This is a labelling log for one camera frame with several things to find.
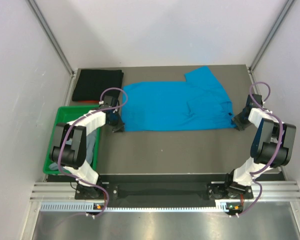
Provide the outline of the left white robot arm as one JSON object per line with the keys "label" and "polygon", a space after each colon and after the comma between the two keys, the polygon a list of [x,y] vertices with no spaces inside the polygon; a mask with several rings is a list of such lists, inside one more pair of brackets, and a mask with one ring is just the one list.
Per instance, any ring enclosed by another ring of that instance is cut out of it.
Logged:
{"label": "left white robot arm", "polygon": [[112,127],[114,133],[125,130],[118,110],[119,100],[105,96],[99,107],[89,110],[76,120],[57,123],[54,128],[49,159],[75,176],[92,198],[99,198],[104,191],[98,183],[99,174],[87,161],[87,138],[104,125]]}

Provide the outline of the blue t shirt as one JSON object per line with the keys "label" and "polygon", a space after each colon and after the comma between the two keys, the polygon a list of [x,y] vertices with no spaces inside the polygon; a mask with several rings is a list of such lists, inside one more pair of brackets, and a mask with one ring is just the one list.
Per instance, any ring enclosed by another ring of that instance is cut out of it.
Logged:
{"label": "blue t shirt", "polygon": [[233,104],[207,66],[186,73],[185,81],[126,85],[121,118],[127,132],[233,129]]}

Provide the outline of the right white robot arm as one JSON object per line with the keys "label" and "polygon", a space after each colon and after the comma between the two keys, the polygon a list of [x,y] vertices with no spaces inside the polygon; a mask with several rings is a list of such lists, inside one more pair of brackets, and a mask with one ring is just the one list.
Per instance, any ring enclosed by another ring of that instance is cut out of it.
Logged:
{"label": "right white robot arm", "polygon": [[223,185],[223,192],[229,198],[235,198],[241,191],[246,191],[253,180],[264,172],[285,166],[291,160],[296,126],[280,124],[270,115],[270,111],[258,107],[262,105],[262,96],[251,94],[247,97],[242,112],[232,119],[239,131],[250,125],[254,125],[257,131],[250,148],[250,157],[228,175],[227,182]]}

